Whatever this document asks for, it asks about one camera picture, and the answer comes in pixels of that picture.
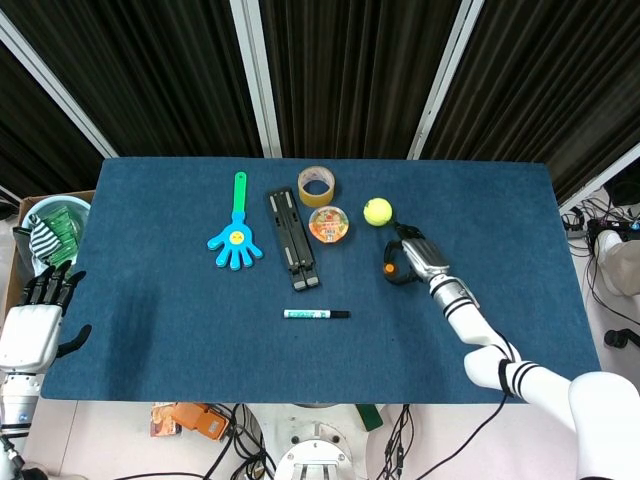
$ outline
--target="striped cloth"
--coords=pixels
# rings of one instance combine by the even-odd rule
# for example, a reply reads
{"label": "striped cloth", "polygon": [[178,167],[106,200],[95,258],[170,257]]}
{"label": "striped cloth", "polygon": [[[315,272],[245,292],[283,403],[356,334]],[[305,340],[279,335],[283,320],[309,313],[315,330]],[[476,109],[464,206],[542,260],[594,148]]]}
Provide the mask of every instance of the striped cloth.
{"label": "striped cloth", "polygon": [[40,217],[35,214],[30,215],[29,220],[33,225],[29,239],[29,248],[38,260],[44,262],[62,244],[56,234],[53,233]]}

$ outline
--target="smiley face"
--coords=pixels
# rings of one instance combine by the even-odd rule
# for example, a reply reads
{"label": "smiley face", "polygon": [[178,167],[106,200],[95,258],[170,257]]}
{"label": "smiley face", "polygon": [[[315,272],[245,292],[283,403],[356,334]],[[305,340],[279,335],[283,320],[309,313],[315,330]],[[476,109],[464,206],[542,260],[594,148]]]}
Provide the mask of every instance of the smiley face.
{"label": "smiley face", "polygon": [[240,245],[244,242],[244,233],[238,230],[231,232],[231,235],[229,235],[229,241],[232,245]]}

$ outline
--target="blue table mat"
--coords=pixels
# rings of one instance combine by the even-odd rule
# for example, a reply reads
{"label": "blue table mat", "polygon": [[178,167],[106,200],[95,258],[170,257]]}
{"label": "blue table mat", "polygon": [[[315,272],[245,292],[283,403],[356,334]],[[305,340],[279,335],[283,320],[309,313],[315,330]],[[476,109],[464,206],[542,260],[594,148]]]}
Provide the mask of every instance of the blue table mat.
{"label": "blue table mat", "polygon": [[[321,285],[294,292],[265,194],[297,192],[310,165],[333,171],[347,237],[311,235]],[[246,223],[264,258],[233,272],[207,240],[229,222],[234,174],[248,175]],[[87,271],[57,360],[56,399],[283,403],[477,403],[500,392],[466,377],[462,344],[419,283],[382,275],[390,227],[362,210],[387,198],[397,219],[441,248],[491,325],[523,358],[567,378],[599,369],[544,166],[499,162],[118,158],[104,162],[78,269]],[[312,209],[298,200],[303,219]],[[284,319],[285,308],[344,309],[350,319]]]}

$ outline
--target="cardboard box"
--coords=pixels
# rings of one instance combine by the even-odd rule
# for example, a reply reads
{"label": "cardboard box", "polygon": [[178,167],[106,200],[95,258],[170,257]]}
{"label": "cardboard box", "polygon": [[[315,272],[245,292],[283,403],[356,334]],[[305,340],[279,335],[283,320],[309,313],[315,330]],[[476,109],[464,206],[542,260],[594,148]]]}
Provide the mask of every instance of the cardboard box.
{"label": "cardboard box", "polygon": [[[84,192],[72,192],[65,193],[64,195],[70,195],[72,197],[78,197],[85,202],[91,203],[93,200],[93,194],[95,190],[86,190]],[[45,198],[49,198],[53,195],[45,195],[42,197],[26,197],[22,199],[20,202],[20,210],[18,211],[18,226],[22,224],[22,220],[27,215],[27,212],[31,210],[36,203]],[[18,254],[18,249],[14,248],[13,250],[13,262],[11,263],[11,271],[9,272],[9,282],[7,284],[7,297],[5,303],[5,312],[2,316],[2,322],[4,323],[4,319],[9,312],[11,307],[14,307],[18,301],[20,300],[20,294],[22,293],[22,289],[24,288],[24,284],[18,275],[18,262],[20,261],[20,257]]]}

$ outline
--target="green handle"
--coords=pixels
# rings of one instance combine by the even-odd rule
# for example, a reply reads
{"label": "green handle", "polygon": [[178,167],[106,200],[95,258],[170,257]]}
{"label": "green handle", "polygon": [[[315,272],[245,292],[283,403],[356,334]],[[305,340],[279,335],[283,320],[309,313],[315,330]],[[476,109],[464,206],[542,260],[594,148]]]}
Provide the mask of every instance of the green handle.
{"label": "green handle", "polygon": [[244,199],[247,193],[247,174],[236,173],[236,181],[233,186],[233,211],[244,212]]}

